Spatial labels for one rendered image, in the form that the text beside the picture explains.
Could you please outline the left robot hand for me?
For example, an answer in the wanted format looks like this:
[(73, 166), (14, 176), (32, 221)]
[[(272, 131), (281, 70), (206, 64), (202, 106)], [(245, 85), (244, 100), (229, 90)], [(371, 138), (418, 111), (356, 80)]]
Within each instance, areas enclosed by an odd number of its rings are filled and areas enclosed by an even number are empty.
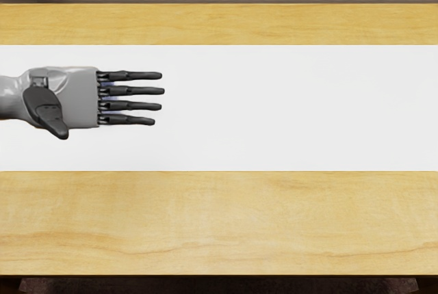
[(160, 72), (55, 66), (32, 68), (18, 77), (0, 75), (0, 120), (21, 120), (59, 139), (68, 139), (71, 129), (153, 126), (153, 119), (130, 116), (128, 111), (159, 111), (162, 106), (128, 98), (162, 95), (165, 90), (130, 83), (161, 78)]

